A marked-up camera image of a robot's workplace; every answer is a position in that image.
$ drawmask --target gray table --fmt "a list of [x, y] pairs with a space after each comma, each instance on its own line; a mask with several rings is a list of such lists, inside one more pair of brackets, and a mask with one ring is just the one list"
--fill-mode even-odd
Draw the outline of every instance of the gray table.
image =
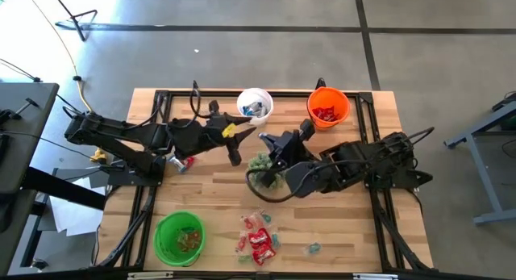
[[[0, 83], [0, 93], [3, 94], [0, 95], [0, 109], [16, 111], [25, 104], [25, 98], [34, 100], [40, 106], [29, 106], [21, 114], [20, 120], [10, 120], [4, 123], [2, 128], [41, 136], [58, 89], [59, 86], [52, 83]], [[9, 270], [37, 193], [35, 190], [20, 190], [20, 185], [38, 141], [31, 136], [12, 135], [6, 157], [0, 164], [0, 193], [17, 193], [12, 222], [6, 231], [0, 233], [0, 275], [7, 274]]]
[[444, 141], [448, 148], [467, 143], [475, 165], [488, 195], [492, 212], [473, 218], [475, 224], [487, 224], [508, 219], [516, 219], [516, 208], [507, 207], [509, 199], [516, 196], [515, 189], [503, 188], [513, 185], [516, 178], [516, 160], [501, 150], [505, 142], [516, 140], [516, 132], [488, 132], [504, 120], [516, 115], [516, 101], [498, 108], [485, 119], [463, 132]]

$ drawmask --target green bowl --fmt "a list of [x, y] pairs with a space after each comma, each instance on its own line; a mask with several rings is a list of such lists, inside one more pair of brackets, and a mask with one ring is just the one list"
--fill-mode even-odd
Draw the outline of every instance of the green bowl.
[[[201, 243], [196, 249], [182, 252], [177, 238], [184, 228], [193, 228], [201, 233]], [[176, 211], [162, 219], [154, 231], [154, 252], [165, 264], [170, 266], [190, 266], [201, 255], [206, 243], [206, 232], [201, 220], [191, 212]]]

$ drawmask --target metal table frame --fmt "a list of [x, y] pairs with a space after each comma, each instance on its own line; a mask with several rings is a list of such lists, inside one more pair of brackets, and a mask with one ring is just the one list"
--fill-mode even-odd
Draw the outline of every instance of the metal table frame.
[[482, 183], [484, 184], [485, 191], [487, 192], [489, 201], [493, 207], [493, 212], [479, 215], [473, 218], [473, 223], [475, 224], [487, 224], [508, 219], [516, 219], [516, 209], [504, 210], [502, 208], [500, 200], [498, 199], [498, 196], [495, 192], [493, 182], [489, 177], [487, 170], [488, 166], [482, 160], [481, 153], [475, 142], [475, 136], [497, 136], [503, 134], [504, 132], [487, 131], [514, 115], [516, 115], [516, 101], [510, 102], [506, 106], [493, 112], [487, 118], [476, 123], [473, 127], [469, 128], [467, 131], [461, 133], [460, 135], [450, 140], [444, 141], [444, 145], [449, 149], [453, 149], [460, 143], [468, 144], [473, 160], [475, 161], [476, 168], [478, 169], [478, 173], [480, 174]]
[[[190, 91], [188, 90], [157, 90], [155, 93], [154, 104], [152, 106], [152, 112], [157, 107], [157, 97], [163, 92], [167, 95], [167, 105], [165, 106], [165, 118], [164, 121], [169, 119], [170, 110], [172, 109], [172, 98], [174, 97], [189, 97]], [[304, 91], [275, 91], [270, 90], [269, 93], [274, 98], [308, 98], [310, 92]], [[359, 132], [360, 138], [363, 142], [368, 142], [368, 132], [365, 125], [364, 120], [364, 110], [363, 106], [366, 105], [368, 109], [368, 116], [371, 122], [372, 129], [372, 139], [379, 140], [380, 133], [377, 124], [376, 112], [374, 109], [374, 101], [372, 99], [371, 92], [344, 92], [348, 98], [354, 100], [357, 112], [357, 118], [359, 123]], [[203, 97], [234, 97], [236, 98], [239, 95], [238, 90], [228, 90], [228, 91], [204, 91], [202, 93]], [[136, 187], [137, 190], [135, 192], [135, 197], [133, 201], [133, 208], [131, 212], [131, 221], [135, 219], [136, 211], [139, 210], [139, 203], [141, 201], [141, 197], [143, 194], [143, 188], [145, 187]], [[120, 267], [89, 267], [83, 270], [73, 270], [73, 271], [64, 271], [64, 272], [52, 272], [52, 273], [42, 273], [42, 274], [25, 274], [25, 275], [13, 275], [8, 276], [6, 279], [149, 279], [149, 278], [202, 278], [202, 279], [226, 279], [226, 278], [250, 278], [256, 280], [265, 280], [265, 279], [287, 279], [287, 278], [295, 278], [295, 279], [363, 279], [363, 280], [386, 280], [386, 279], [411, 279], [411, 280], [431, 280], [431, 279], [455, 279], [455, 280], [494, 280], [496, 278], [485, 278], [478, 276], [470, 276], [470, 275], [462, 275], [462, 274], [448, 274], [439, 272], [435, 269], [428, 269], [423, 266], [416, 266], [413, 270], [409, 270], [405, 268], [404, 260], [405, 258], [402, 255], [402, 252], [405, 252], [405, 255], [409, 255], [410, 259], [406, 259], [411, 262], [414, 259], [417, 260], [408, 245], [406, 245], [405, 241], [402, 239], [401, 235], [397, 231], [396, 228], [396, 220], [395, 214], [393, 213], [393, 200], [390, 194], [390, 190], [372, 190], [370, 189], [370, 195], [372, 200], [372, 209], [375, 232], [377, 234], [377, 243], [378, 243], [378, 252], [380, 254], [381, 260], [381, 274], [372, 274], [372, 273], [297, 273], [297, 272], [234, 272], [234, 271], [144, 271], [144, 260], [145, 253], [147, 251], [148, 246], [148, 238], [150, 232], [150, 224], [152, 221], [152, 217], [147, 217], [144, 221], [144, 228], [142, 232], [142, 236], [139, 244], [138, 257], [135, 260], [134, 264], [130, 264], [130, 251], [131, 247], [127, 247], [125, 253], [123, 254], [122, 264]], [[386, 217], [380, 219], [375, 211], [383, 210], [379, 198], [378, 192], [384, 195], [385, 198], [385, 212]], [[387, 256], [387, 246], [385, 243], [384, 236], [384, 228], [387, 229], [391, 237], [393, 238], [393, 248], [395, 254], [395, 264], [392, 265]]]

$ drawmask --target white cup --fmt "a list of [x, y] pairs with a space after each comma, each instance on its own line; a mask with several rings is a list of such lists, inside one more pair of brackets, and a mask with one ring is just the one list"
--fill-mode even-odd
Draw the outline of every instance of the white cup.
[[241, 115], [246, 116], [243, 113], [243, 107], [249, 106], [254, 102], [261, 102], [262, 106], [267, 109], [267, 114], [265, 114], [263, 117], [258, 118], [252, 116], [252, 119], [249, 122], [249, 124], [253, 126], [260, 126], [267, 122], [268, 117], [272, 114], [274, 110], [273, 97], [271, 97], [271, 95], [267, 91], [262, 90], [260, 88], [246, 89], [236, 99], [236, 107], [239, 109], [239, 113]]

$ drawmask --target green plush toy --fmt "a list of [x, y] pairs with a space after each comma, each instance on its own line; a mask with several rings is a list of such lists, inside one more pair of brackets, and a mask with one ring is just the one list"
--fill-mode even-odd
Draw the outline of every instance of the green plush toy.
[[[273, 161], [268, 157], [267, 153], [258, 153], [258, 156], [252, 158], [249, 161], [248, 170], [256, 170], [256, 169], [269, 169], [273, 166]], [[254, 187], [261, 186], [261, 184], [256, 180], [256, 176], [259, 173], [251, 173], [249, 174], [249, 180]], [[274, 174], [276, 176], [276, 180], [274, 180], [273, 184], [269, 187], [269, 189], [274, 189], [276, 187], [282, 187], [283, 182], [285, 181], [285, 172], [279, 172]]]

